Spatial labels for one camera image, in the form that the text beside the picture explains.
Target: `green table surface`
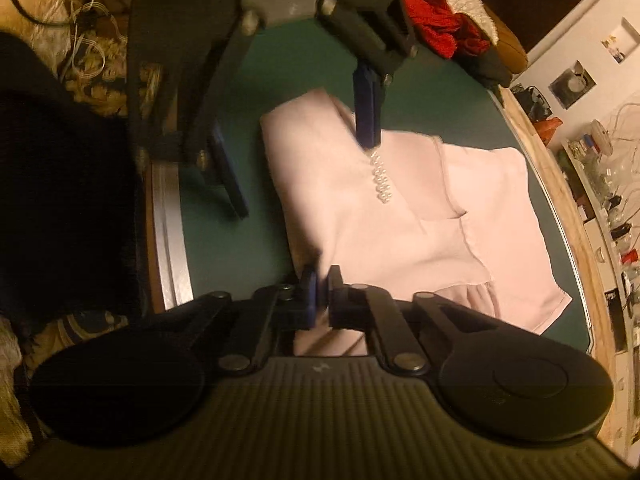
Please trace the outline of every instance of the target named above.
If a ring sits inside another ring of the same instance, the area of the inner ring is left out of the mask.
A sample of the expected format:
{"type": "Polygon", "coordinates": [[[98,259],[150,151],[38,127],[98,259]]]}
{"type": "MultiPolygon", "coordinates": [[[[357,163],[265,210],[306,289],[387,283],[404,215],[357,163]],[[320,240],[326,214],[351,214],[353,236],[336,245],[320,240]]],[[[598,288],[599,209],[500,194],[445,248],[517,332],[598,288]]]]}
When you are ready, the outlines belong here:
{"type": "MultiPolygon", "coordinates": [[[[284,220],[271,184],[260,116],[304,92],[324,87],[353,106],[355,59],[313,20],[260,33],[220,106],[226,147],[250,215],[239,221],[226,192],[207,187],[195,170],[180,171],[180,202],[193,295],[228,290],[247,298],[291,273],[284,220]]],[[[520,149],[487,91],[455,63],[427,49],[408,60],[387,89],[383,128],[439,135],[476,148],[520,149]]],[[[574,272],[558,225],[533,172],[529,195],[556,282],[573,301],[545,335],[586,350],[590,339],[574,272]]],[[[517,248],[514,257],[518,256],[517,248]]]]}

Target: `black cable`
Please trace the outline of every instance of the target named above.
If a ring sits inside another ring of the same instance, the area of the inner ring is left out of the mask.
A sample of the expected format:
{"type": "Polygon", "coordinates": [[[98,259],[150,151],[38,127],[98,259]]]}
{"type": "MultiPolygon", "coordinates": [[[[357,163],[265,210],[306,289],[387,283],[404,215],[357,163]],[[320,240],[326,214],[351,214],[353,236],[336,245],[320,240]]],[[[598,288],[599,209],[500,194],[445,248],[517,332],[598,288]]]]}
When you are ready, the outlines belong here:
{"type": "Polygon", "coordinates": [[[20,4],[20,1],[11,0],[11,2],[23,17],[25,17],[31,23],[35,23],[36,25],[43,25],[44,27],[70,27],[74,24],[74,22],[41,22],[39,19],[34,18],[26,10],[24,10],[24,7],[20,4]]]}

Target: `folded pink garment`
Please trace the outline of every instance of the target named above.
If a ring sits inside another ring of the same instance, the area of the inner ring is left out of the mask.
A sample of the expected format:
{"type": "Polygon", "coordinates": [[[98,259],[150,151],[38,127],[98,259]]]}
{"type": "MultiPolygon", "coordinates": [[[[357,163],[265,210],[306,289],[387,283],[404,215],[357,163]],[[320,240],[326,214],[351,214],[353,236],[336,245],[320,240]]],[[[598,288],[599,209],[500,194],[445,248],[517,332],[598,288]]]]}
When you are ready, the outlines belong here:
{"type": "MultiPolygon", "coordinates": [[[[350,112],[324,91],[266,114],[262,131],[297,270],[317,262],[325,276],[337,264],[347,283],[381,286],[398,300],[433,291],[537,332],[569,303],[553,279],[516,150],[383,130],[377,154],[393,195],[383,203],[350,112]]],[[[294,350],[366,347],[359,332],[330,330],[322,312],[315,329],[296,335],[294,350]]]]}

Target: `black circular pad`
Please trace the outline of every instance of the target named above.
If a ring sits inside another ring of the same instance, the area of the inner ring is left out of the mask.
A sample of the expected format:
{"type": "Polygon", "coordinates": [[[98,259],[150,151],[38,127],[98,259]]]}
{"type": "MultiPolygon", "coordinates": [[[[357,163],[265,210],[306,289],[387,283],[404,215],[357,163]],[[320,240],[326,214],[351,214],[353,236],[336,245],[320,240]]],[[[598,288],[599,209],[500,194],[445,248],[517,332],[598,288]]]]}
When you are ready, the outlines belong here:
{"type": "Polygon", "coordinates": [[[594,359],[507,325],[457,340],[438,384],[476,430],[539,444],[597,431],[613,400],[594,359]]]}
{"type": "Polygon", "coordinates": [[[60,438],[84,446],[125,446],[180,422],[204,382],[199,362],[185,349],[159,333],[124,329],[41,364],[30,401],[60,438]]]}

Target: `photo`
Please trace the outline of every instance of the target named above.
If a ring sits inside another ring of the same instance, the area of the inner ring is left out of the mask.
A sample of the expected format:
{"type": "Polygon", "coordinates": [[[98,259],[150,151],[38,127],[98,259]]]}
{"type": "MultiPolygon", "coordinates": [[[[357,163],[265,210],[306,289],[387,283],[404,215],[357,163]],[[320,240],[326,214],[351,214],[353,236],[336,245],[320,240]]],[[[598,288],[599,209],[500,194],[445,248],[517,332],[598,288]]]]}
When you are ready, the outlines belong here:
{"type": "Polygon", "coordinates": [[[625,60],[625,53],[618,47],[618,38],[613,35],[609,36],[606,40],[602,40],[602,44],[618,63],[625,60]]]}
{"type": "Polygon", "coordinates": [[[600,43],[611,54],[618,64],[622,63],[640,43],[640,34],[625,18],[600,43]]]}
{"type": "Polygon", "coordinates": [[[575,102],[596,86],[595,81],[579,61],[562,72],[549,89],[558,99],[562,108],[568,110],[575,102]]]}

